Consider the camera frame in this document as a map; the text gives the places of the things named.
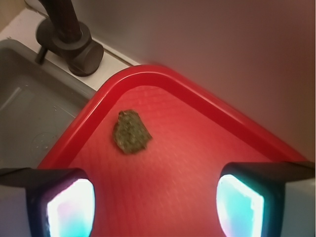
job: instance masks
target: sink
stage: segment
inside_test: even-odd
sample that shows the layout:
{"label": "sink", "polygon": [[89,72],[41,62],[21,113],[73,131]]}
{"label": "sink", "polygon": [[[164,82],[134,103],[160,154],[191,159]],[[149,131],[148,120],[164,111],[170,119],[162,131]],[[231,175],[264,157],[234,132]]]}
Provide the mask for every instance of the sink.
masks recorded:
{"label": "sink", "polygon": [[0,41],[0,168],[36,168],[95,93],[36,55]]}

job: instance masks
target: white countertop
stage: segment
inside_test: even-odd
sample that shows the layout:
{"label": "white countertop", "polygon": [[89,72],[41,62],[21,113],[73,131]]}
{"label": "white countertop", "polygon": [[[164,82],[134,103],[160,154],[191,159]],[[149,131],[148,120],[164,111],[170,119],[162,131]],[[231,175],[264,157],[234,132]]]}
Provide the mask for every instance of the white countertop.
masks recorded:
{"label": "white countertop", "polygon": [[[39,23],[43,19],[45,17],[39,13],[24,9],[0,32],[0,40],[17,40],[38,52],[40,45],[36,41],[35,34]],[[98,90],[112,75],[130,66],[124,60],[120,60],[118,56],[105,50],[100,67],[94,74],[87,77],[77,77],[69,71],[66,62],[61,57],[49,51],[45,58],[94,90]]]}

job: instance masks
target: faucet handle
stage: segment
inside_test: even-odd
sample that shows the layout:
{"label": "faucet handle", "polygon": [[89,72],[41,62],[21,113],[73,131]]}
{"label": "faucet handle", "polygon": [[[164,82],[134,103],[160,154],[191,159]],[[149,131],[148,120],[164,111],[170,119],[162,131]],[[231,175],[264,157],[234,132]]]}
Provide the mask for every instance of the faucet handle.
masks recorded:
{"label": "faucet handle", "polygon": [[92,40],[77,57],[68,62],[69,70],[81,77],[93,74],[99,68],[103,53],[102,45]]}

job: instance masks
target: white wall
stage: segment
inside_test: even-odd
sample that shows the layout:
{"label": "white wall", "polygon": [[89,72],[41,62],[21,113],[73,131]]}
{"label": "white wall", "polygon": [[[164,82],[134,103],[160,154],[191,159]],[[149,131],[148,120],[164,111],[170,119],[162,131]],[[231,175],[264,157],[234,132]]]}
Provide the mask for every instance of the white wall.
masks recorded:
{"label": "white wall", "polygon": [[180,72],[315,160],[315,0],[73,4],[96,39]]}

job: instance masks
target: tray rim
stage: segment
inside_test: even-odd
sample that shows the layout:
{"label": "tray rim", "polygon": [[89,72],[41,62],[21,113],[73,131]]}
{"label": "tray rim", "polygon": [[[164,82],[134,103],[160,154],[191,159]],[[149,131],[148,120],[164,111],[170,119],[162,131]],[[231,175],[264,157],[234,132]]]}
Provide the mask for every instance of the tray rim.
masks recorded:
{"label": "tray rim", "polygon": [[272,161],[307,160],[265,128],[179,73],[163,66],[139,65],[116,73],[102,85],[39,168],[67,168],[118,99],[139,86],[156,86],[171,93]]}

